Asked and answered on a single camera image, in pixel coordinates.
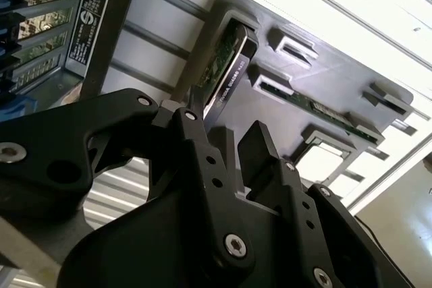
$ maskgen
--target screw hole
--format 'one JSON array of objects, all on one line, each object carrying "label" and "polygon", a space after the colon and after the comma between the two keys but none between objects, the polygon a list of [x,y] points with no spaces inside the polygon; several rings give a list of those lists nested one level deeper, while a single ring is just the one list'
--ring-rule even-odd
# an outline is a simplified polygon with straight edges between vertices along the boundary
[{"label": "screw hole", "polygon": [[216,164],[216,160],[214,158],[212,158],[211,156],[208,156],[206,158],[207,162],[210,163],[211,165],[215,165]]},{"label": "screw hole", "polygon": [[321,282],[322,282],[324,285],[328,285],[328,284],[329,284],[329,281],[327,280],[327,278],[325,277],[325,275],[322,275],[322,274],[320,273],[320,274],[319,274],[319,278],[320,278]]},{"label": "screw hole", "polygon": [[193,121],[196,120],[196,116],[195,116],[195,114],[193,114],[193,113],[191,113],[191,112],[189,112],[189,111],[186,111],[185,115],[186,115],[187,118],[189,118],[189,119],[191,119],[191,120],[193,120]]},{"label": "screw hole", "polygon": [[215,187],[218,187],[218,188],[222,188],[223,187],[223,183],[219,179],[214,178],[211,182],[213,182],[213,185]]},{"label": "screw hole", "polygon": [[1,154],[7,155],[7,156],[15,156],[18,154],[18,152],[14,148],[4,148],[3,150],[1,150]]},{"label": "screw hole", "polygon": [[310,229],[314,229],[315,225],[311,221],[306,221],[306,224],[309,226]]},{"label": "screw hole", "polygon": [[54,182],[69,184],[79,180],[81,170],[72,162],[54,161],[48,166],[47,174]]}]

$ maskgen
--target cable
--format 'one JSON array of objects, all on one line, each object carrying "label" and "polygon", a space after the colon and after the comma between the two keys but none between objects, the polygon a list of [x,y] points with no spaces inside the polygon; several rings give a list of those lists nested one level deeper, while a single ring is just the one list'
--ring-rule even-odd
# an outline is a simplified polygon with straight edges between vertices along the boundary
[{"label": "cable", "polygon": [[398,267],[398,265],[393,261],[392,258],[390,258],[390,256],[388,255],[388,253],[384,250],[383,246],[381,245],[381,243],[379,243],[379,240],[377,238],[377,236],[375,235],[375,233],[373,233],[372,229],[366,225],[366,223],[364,221],[362,221],[358,216],[354,216],[354,218],[369,232],[369,234],[371,234],[371,237],[373,238],[373,241],[375,242],[375,244],[378,246],[378,248],[381,250],[381,252],[383,252],[384,256],[390,261],[391,264],[393,264],[393,266],[396,268],[396,270],[400,273],[400,275],[402,277],[404,277],[405,281],[412,287],[414,288],[414,285],[412,284],[411,280],[408,279],[408,277],[400,270],[400,268]]}]

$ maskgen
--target blue component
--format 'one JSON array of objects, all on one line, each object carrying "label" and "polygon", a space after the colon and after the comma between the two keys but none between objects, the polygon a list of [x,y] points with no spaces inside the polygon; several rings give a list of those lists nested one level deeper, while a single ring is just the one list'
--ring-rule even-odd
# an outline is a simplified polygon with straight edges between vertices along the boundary
[{"label": "blue component", "polygon": [[9,0],[0,0],[0,9],[8,8],[11,5]]},{"label": "blue component", "polygon": [[37,100],[19,94],[10,103],[0,106],[0,122],[22,117],[26,113],[34,113],[37,105]]}]

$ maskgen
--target white wall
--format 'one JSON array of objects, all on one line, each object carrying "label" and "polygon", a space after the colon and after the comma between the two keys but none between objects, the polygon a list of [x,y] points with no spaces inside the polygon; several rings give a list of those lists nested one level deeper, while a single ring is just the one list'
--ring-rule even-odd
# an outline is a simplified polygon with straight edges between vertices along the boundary
[{"label": "white wall", "polygon": [[420,162],[357,215],[416,288],[432,287],[431,188]]}]

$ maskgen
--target ribbed metal surface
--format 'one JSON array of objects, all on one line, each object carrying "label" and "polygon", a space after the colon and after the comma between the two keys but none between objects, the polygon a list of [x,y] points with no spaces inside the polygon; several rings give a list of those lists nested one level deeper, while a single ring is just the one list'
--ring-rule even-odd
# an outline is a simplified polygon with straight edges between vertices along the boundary
[{"label": "ribbed metal surface", "polygon": [[[94,229],[117,219],[144,204],[149,195],[148,161],[132,159],[125,167],[105,172],[94,181],[84,214]],[[42,287],[21,270],[12,281],[13,287]]]}]

